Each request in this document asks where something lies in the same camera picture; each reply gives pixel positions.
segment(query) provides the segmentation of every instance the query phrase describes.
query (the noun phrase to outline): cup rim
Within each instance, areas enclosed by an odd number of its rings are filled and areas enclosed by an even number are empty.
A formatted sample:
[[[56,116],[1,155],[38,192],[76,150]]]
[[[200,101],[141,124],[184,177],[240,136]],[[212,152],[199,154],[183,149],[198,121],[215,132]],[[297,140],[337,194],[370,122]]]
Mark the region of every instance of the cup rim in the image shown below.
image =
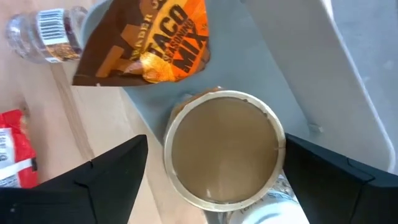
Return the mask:
[[[274,167],[274,170],[272,171],[271,176],[267,180],[267,182],[264,184],[264,186],[252,197],[243,200],[241,202],[236,202],[236,203],[214,203],[214,202],[209,202],[206,200],[203,200],[195,195],[193,195],[189,190],[187,190],[181,181],[177,177],[177,173],[174,170],[173,164],[172,164],[172,144],[174,140],[174,134],[184,119],[184,117],[195,107],[198,105],[208,101],[212,100],[215,98],[236,98],[240,100],[245,100],[248,103],[254,105],[255,107],[259,108],[261,111],[263,111],[269,121],[271,122],[272,127],[275,130],[276,137],[278,140],[278,156],[277,156],[277,161]],[[279,119],[275,115],[275,113],[271,110],[271,108],[266,105],[264,102],[262,102],[260,99],[256,98],[255,96],[249,95],[247,93],[243,93],[240,91],[234,91],[234,90],[220,90],[220,91],[215,91],[215,92],[209,92],[204,94],[203,96],[189,102],[186,104],[183,109],[176,115],[175,119],[171,122],[169,129],[166,132],[165,135],[165,141],[164,141],[164,166],[166,173],[169,177],[169,180],[171,181],[174,189],[189,203],[192,205],[199,207],[204,210],[212,211],[212,212],[229,212],[233,210],[239,210],[242,208],[245,208],[254,202],[257,202],[265,194],[268,192],[268,190],[275,184],[279,174],[282,172],[282,166],[284,163],[285,159],[285,145],[286,145],[286,139],[285,139],[285,133],[282,127],[282,124],[280,123]]]

